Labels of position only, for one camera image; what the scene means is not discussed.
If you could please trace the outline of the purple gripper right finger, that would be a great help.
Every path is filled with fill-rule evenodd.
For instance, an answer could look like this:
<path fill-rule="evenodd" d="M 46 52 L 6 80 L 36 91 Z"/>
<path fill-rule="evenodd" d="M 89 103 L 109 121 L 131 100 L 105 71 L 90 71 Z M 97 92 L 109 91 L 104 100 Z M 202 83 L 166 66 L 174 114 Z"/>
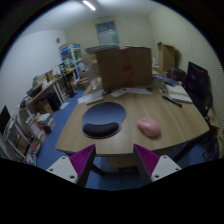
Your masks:
<path fill-rule="evenodd" d="M 137 144 L 133 145 L 133 155 L 140 174 L 147 181 L 154 182 L 181 170 L 168 155 L 159 156 Z"/>

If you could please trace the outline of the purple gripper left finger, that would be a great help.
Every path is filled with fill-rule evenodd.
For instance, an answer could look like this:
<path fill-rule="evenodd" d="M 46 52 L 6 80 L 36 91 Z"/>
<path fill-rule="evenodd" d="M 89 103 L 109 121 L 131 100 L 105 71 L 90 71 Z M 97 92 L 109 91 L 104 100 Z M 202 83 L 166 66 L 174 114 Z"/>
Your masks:
<path fill-rule="evenodd" d="M 87 183 L 95 155 L 95 145 L 90 145 L 72 156 L 60 157 L 47 171 L 84 187 Z"/>

